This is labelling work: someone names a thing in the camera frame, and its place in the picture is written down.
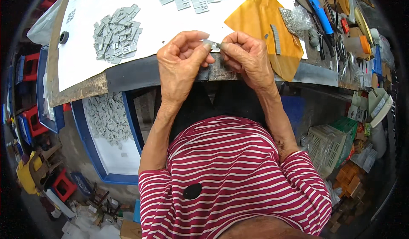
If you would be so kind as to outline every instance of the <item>white paper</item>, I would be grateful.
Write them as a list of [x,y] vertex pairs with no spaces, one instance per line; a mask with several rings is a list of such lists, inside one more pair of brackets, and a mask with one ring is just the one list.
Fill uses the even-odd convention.
[[[178,11],[175,2],[162,6],[159,0],[70,0],[61,26],[61,32],[69,32],[69,39],[67,43],[59,45],[60,91],[115,66],[104,60],[96,60],[92,36],[94,23],[100,22],[108,14],[112,15],[120,7],[137,4],[141,10],[133,20],[140,22],[143,28],[135,56],[121,61],[125,63],[156,54],[181,31],[204,31],[210,34],[210,40],[220,43],[233,32],[224,21],[244,1],[211,3],[208,4],[209,12],[196,15],[193,7]],[[278,2],[286,9],[294,7],[293,0]],[[67,23],[69,14],[74,10],[74,17]],[[301,45],[303,58],[306,58],[305,43],[302,41]]]

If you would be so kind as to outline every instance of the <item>black rubber ring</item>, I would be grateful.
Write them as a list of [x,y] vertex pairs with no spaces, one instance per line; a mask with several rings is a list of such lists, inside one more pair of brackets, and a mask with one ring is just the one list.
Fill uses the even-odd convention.
[[65,43],[67,43],[68,36],[69,36],[69,33],[68,33],[67,31],[64,31],[63,33],[61,33],[59,43],[60,43],[60,44],[65,44]]

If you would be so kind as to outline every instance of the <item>soldering iron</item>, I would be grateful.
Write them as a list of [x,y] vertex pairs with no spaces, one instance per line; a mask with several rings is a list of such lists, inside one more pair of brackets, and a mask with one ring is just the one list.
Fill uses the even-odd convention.
[[311,6],[313,7],[315,14],[317,15],[318,19],[320,20],[321,26],[327,35],[328,39],[331,42],[331,45],[335,46],[335,39],[334,39],[334,31],[331,27],[330,21],[325,14],[324,9],[321,7],[319,0],[308,0]]

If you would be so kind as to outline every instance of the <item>yellow plastic sheet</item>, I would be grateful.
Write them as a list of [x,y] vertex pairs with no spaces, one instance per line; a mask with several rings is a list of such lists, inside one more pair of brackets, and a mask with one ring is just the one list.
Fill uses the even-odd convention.
[[[298,37],[292,35],[285,26],[279,7],[283,6],[277,0],[247,0],[226,19],[225,24],[234,31],[242,31],[264,40],[273,70],[285,81],[291,82],[304,52]],[[280,55],[276,54],[270,24],[279,32]]]

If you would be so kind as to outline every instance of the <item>red and white striped shirt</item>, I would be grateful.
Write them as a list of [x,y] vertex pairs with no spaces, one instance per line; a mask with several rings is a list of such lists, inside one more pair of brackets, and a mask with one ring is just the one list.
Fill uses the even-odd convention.
[[[185,199],[186,187],[202,191]],[[280,164],[271,135],[258,123],[218,116],[182,131],[167,169],[140,174],[143,238],[217,238],[235,222],[271,216],[319,235],[330,195],[306,152]]]

